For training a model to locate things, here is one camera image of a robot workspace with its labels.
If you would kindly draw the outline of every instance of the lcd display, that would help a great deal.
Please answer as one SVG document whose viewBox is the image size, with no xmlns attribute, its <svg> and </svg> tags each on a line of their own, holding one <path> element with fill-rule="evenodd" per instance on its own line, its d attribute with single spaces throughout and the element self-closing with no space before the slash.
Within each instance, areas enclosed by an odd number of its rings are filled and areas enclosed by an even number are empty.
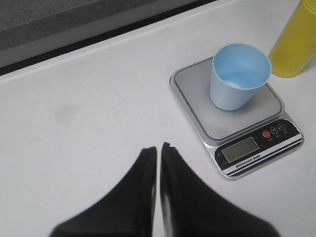
<svg viewBox="0 0 316 237">
<path fill-rule="evenodd" d="M 230 147 L 222 150 L 222 153 L 226 157 L 228 162 L 232 162 L 240 157 L 243 157 L 255 150 L 259 149 L 257 143 L 252 137 L 246 138 L 241 142 L 238 142 Z"/>
</svg>

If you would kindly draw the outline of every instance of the yellow bottle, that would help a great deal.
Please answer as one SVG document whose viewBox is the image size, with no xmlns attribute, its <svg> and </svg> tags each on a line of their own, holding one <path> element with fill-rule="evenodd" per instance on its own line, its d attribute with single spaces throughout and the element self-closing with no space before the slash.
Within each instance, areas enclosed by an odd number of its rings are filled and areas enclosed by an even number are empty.
<svg viewBox="0 0 316 237">
<path fill-rule="evenodd" d="M 280 77 L 294 77 L 315 53 L 316 0 L 301 0 L 269 54 L 272 71 Z"/>
</svg>

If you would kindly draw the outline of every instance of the kitchen scale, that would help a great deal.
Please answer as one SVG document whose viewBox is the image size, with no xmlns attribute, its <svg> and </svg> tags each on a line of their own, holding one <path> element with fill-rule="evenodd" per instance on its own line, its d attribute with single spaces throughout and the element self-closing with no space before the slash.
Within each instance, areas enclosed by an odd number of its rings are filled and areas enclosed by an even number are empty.
<svg viewBox="0 0 316 237">
<path fill-rule="evenodd" d="M 177 70 L 170 85 L 226 177 L 239 178 L 303 144 L 302 132 L 268 84 L 238 110 L 216 107 L 209 97 L 212 59 Z"/>
</svg>

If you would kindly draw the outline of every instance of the white table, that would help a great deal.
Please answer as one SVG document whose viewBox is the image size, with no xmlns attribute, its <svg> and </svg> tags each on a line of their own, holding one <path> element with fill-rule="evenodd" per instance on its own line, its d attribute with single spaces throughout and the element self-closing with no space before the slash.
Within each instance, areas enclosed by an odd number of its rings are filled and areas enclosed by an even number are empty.
<svg viewBox="0 0 316 237">
<path fill-rule="evenodd" d="M 0 77 L 0 236 L 48 236 L 111 190 L 142 148 L 159 157 L 164 141 L 283 237 L 315 236 L 316 59 L 270 79 L 304 145 L 236 181 L 217 170 L 168 84 L 228 43 L 268 54 L 297 3 L 218 0 Z M 164 236 L 159 190 L 154 236 Z"/>
</svg>

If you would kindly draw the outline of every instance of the red button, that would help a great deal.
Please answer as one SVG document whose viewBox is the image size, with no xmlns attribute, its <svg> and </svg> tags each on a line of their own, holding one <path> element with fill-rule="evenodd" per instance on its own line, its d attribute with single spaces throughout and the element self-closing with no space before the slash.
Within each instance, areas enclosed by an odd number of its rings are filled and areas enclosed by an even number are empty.
<svg viewBox="0 0 316 237">
<path fill-rule="evenodd" d="M 266 138 L 268 138 L 268 137 L 271 136 L 270 132 L 267 131 L 267 130 L 264 130 L 264 131 L 262 132 L 262 135 L 263 135 L 264 137 L 266 137 Z"/>
</svg>

